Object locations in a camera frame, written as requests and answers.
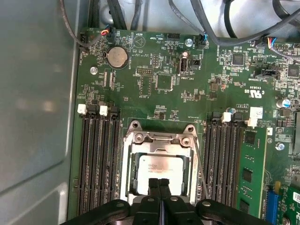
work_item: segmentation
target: blue connector slot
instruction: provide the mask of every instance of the blue connector slot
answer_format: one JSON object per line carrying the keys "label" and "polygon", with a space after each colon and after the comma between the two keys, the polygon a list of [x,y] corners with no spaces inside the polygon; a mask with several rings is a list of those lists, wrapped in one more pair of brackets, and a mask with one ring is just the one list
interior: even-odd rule
{"label": "blue connector slot", "polygon": [[268,191],[267,195],[267,212],[266,212],[266,221],[276,224],[277,216],[277,207],[278,207],[278,195],[274,191]]}

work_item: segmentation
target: sticker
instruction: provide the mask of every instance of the sticker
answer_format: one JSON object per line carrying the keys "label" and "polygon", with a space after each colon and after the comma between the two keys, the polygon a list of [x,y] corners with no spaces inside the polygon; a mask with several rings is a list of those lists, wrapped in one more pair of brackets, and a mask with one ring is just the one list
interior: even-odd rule
{"label": "sticker", "polygon": [[294,192],[292,198],[295,202],[300,203],[300,195],[298,193]]}
{"label": "sticker", "polygon": [[263,118],[263,108],[261,108],[261,107],[250,107],[250,118],[252,118],[252,119],[262,119]]}
{"label": "sticker", "polygon": [[273,128],[267,127],[267,135],[273,135]]}

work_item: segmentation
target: ram slot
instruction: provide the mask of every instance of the ram slot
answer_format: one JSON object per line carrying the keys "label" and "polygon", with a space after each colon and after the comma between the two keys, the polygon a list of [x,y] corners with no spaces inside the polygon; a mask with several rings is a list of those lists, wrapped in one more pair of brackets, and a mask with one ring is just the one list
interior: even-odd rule
{"label": "ram slot", "polygon": [[217,174],[217,198],[216,201],[225,203],[226,193],[226,178],[227,178],[227,159],[229,149],[229,138],[230,138],[231,127],[228,124],[222,125],[221,141],[218,158],[218,174]]}
{"label": "ram slot", "polygon": [[82,141],[81,141],[81,161],[80,161],[80,184],[79,184],[79,204],[78,214],[81,215],[90,210],[90,140],[94,120],[83,119]]}
{"label": "ram slot", "polygon": [[[209,156],[210,156],[210,135],[211,135],[211,130],[212,130],[211,125],[208,125],[206,127],[206,136],[205,136],[205,139],[204,139],[204,153],[203,153],[203,163],[202,163],[204,177],[201,174],[201,179],[205,178],[207,189],[208,189],[208,161],[209,161]],[[206,198],[206,196],[204,195],[203,187],[200,189],[199,195],[201,196],[200,199],[205,199]]]}
{"label": "ram slot", "polygon": [[229,160],[228,160],[229,171],[227,172],[227,191],[226,191],[225,204],[228,206],[235,205],[239,137],[240,137],[240,128],[237,124],[234,124],[230,135],[230,148],[229,148]]}
{"label": "ram slot", "polygon": [[91,170],[91,194],[90,194],[90,209],[99,206],[99,141],[100,141],[100,119],[95,118],[94,135],[93,135],[93,151],[92,170]]}
{"label": "ram slot", "polygon": [[238,182],[239,182],[239,167],[240,167],[240,145],[241,145],[241,128],[238,124],[235,124],[233,127],[235,131],[235,140],[234,140],[234,152],[233,152],[233,176],[232,176],[232,204],[230,206],[235,207],[237,201],[237,192],[238,192]]}
{"label": "ram slot", "polygon": [[208,154],[208,164],[206,169],[206,182],[208,186],[208,196],[209,199],[212,199],[213,193],[213,180],[214,180],[214,163],[215,163],[215,154],[216,154],[216,146],[217,146],[217,133],[218,133],[218,126],[212,125],[211,127],[211,134],[209,138],[209,151]]}
{"label": "ram slot", "polygon": [[108,138],[109,138],[109,120],[101,120],[101,142],[100,142],[100,205],[107,203],[107,161],[108,161]]}
{"label": "ram slot", "polygon": [[217,134],[216,134],[216,142],[215,142],[215,146],[214,146],[214,156],[213,156],[213,183],[212,183],[212,200],[216,201],[218,198],[218,195],[216,195],[217,193],[217,189],[218,189],[218,170],[219,170],[219,166],[218,166],[218,159],[219,159],[219,148],[220,148],[220,137],[222,136],[222,127],[221,126],[217,126]]}
{"label": "ram slot", "polygon": [[111,120],[111,129],[110,129],[111,145],[110,145],[110,165],[109,165],[109,177],[110,177],[109,200],[113,200],[115,198],[115,190],[117,186],[116,174],[118,171],[119,128],[120,128],[119,119],[113,118]]}

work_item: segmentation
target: motherboard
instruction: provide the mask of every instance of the motherboard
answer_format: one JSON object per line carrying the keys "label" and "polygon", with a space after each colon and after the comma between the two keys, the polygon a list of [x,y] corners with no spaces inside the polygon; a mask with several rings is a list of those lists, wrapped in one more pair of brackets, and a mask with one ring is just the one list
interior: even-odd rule
{"label": "motherboard", "polygon": [[[275,47],[300,55],[299,44]],[[300,62],[264,39],[220,47],[201,35],[110,30],[80,52],[68,219],[113,199],[132,203],[149,178],[168,178],[191,204],[210,198],[299,223],[299,191],[294,201],[290,193],[299,85]]]}

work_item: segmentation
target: black cable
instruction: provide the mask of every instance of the black cable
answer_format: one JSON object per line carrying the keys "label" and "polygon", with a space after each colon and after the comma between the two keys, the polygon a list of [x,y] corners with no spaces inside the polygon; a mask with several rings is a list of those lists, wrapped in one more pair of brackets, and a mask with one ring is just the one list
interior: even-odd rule
{"label": "black cable", "polygon": [[231,38],[238,38],[235,35],[233,28],[231,26],[231,23],[230,23],[230,6],[233,1],[234,0],[225,0],[224,23],[225,23],[225,27],[226,27],[226,30],[227,30],[227,33],[229,34],[229,36]]}
{"label": "black cable", "polygon": [[183,22],[185,22],[188,26],[193,28],[194,31],[196,31],[198,34],[204,35],[204,32],[200,30],[196,25],[194,25],[192,22],[190,22],[181,12],[180,10],[175,6],[173,0],[169,0],[169,6],[171,7],[172,11],[177,15],[178,18],[180,18]]}
{"label": "black cable", "polygon": [[[280,19],[285,19],[290,16],[290,14],[283,8],[283,6],[280,3],[280,0],[272,0],[272,5],[274,8],[275,13]],[[300,30],[300,21],[295,19],[289,22],[289,24],[295,26],[297,29]]]}
{"label": "black cable", "polygon": [[142,9],[142,0],[135,0],[135,14],[133,15],[130,29],[137,30]]}
{"label": "black cable", "polygon": [[289,23],[290,21],[292,21],[293,19],[295,19],[297,16],[300,15],[300,9],[298,9],[297,11],[295,11],[293,14],[291,14],[288,18],[283,19],[282,21],[276,23],[275,25],[271,26],[270,28],[263,30],[261,32],[258,32],[256,34],[253,34],[251,36],[248,37],[243,37],[243,38],[236,38],[236,39],[220,39],[218,38],[213,29],[211,28],[211,25],[206,17],[204,8],[202,3],[200,2],[200,0],[190,0],[193,6],[193,10],[199,20],[200,23],[202,23],[202,26],[204,28],[204,30],[206,31],[206,33],[208,34],[208,36],[211,38],[211,40],[219,45],[219,46],[235,46],[235,45],[241,45],[243,43],[247,43],[249,41],[253,41],[253,40],[257,40],[260,37],[266,36],[270,33],[273,33],[277,30],[279,30],[280,28],[282,28],[284,25],[286,25],[287,23]]}
{"label": "black cable", "polygon": [[111,11],[112,20],[115,28],[120,30],[127,30],[125,19],[122,13],[121,6],[118,0],[107,1],[109,10]]}
{"label": "black cable", "polygon": [[84,43],[84,42],[80,41],[76,37],[76,35],[74,34],[74,32],[72,31],[72,28],[70,26],[70,23],[69,23],[69,20],[68,20],[68,17],[67,17],[67,13],[66,13],[66,8],[65,8],[65,2],[64,2],[64,0],[60,0],[60,9],[61,9],[61,15],[62,15],[62,18],[64,20],[65,26],[66,26],[69,34],[71,35],[71,37],[74,39],[75,42],[77,42],[78,44],[80,44],[83,47],[88,48],[88,47],[91,47],[92,45],[94,45],[95,43],[97,43],[101,39],[102,35],[99,34],[97,37],[95,37],[89,43]]}

